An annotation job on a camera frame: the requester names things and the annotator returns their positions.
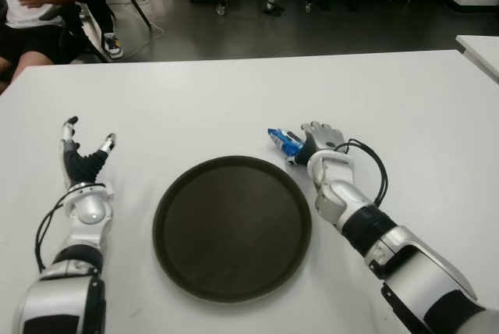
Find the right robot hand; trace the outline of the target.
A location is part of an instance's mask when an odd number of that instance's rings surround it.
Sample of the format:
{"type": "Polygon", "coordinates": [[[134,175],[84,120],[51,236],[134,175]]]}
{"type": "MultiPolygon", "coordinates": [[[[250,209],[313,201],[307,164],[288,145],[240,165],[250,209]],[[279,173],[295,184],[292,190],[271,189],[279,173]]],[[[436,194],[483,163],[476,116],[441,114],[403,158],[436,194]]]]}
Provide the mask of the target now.
{"type": "Polygon", "coordinates": [[[333,129],[329,124],[312,121],[304,123],[301,129],[306,135],[306,140],[300,151],[292,157],[287,157],[289,165],[307,165],[313,154],[322,150],[334,150],[345,142],[343,133],[333,129]]]}

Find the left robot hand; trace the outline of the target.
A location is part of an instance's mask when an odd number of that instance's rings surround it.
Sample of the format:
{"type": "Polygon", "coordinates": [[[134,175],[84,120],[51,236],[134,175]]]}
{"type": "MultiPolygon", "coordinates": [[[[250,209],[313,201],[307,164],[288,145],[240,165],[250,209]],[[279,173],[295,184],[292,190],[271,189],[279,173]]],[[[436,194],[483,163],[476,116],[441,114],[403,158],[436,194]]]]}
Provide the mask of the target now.
{"type": "Polygon", "coordinates": [[[110,133],[94,153],[81,155],[79,153],[80,144],[73,139],[74,126],[78,120],[77,116],[73,116],[67,119],[62,126],[59,150],[67,189],[81,183],[95,183],[98,173],[116,145],[116,135],[110,133]]]}

